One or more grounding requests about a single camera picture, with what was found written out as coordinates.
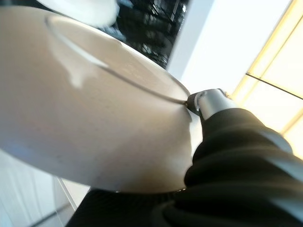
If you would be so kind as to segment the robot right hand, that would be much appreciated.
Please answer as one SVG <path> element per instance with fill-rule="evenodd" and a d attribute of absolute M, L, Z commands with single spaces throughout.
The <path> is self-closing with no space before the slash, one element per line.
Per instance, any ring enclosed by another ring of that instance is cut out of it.
<path fill-rule="evenodd" d="M 92 189 L 69 227 L 300 227 L 303 162 L 278 132 L 220 89 L 194 93 L 203 140 L 185 188 L 161 194 Z"/>

